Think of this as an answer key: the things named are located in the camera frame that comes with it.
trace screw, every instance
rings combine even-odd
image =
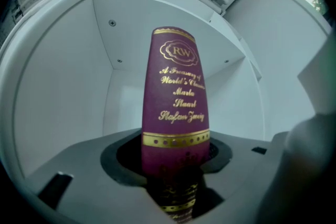
[[[109,25],[110,26],[116,26],[116,21],[115,20],[109,20]]]

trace tree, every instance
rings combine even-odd
[[[314,8],[322,15],[325,14],[328,10],[328,7],[324,0],[312,0],[312,4]]]

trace white wall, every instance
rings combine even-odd
[[[262,97],[270,121],[266,139],[313,116],[297,75],[330,31],[324,18],[304,0],[237,0],[225,19],[246,40],[263,75],[259,85],[267,91]]]
[[[205,80],[212,131],[264,139],[264,121],[257,80],[249,59]]]
[[[104,115],[104,135],[139,128],[145,73],[114,70],[109,86]]]
[[[25,176],[69,145],[102,136],[111,72],[93,2],[84,0],[42,36],[23,73],[15,144]]]

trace maroon book cover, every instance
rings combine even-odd
[[[143,118],[142,169],[160,182],[153,197],[175,221],[191,219],[197,180],[190,167],[208,158],[209,120],[202,66],[194,37],[176,27],[153,31]]]

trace gold emblem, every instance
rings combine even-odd
[[[167,41],[161,46],[160,53],[165,59],[182,66],[190,67],[198,64],[198,56],[194,49],[182,40]]]

